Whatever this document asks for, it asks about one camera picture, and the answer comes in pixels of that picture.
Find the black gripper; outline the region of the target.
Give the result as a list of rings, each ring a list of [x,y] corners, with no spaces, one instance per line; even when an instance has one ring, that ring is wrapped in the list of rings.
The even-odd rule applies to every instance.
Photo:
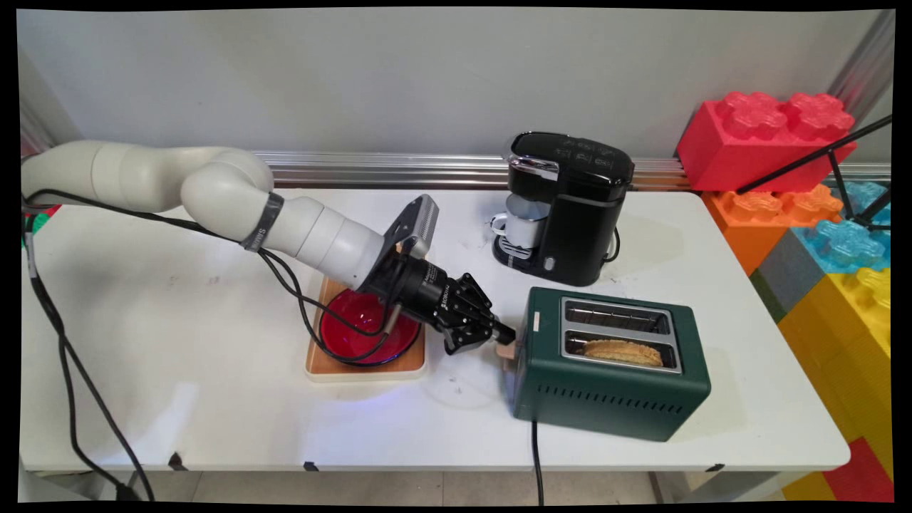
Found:
[[[489,340],[516,340],[514,328],[499,321],[472,275],[452,277],[424,259],[385,254],[361,284],[361,293],[401,306],[406,316],[442,331],[447,355],[466,353]]]

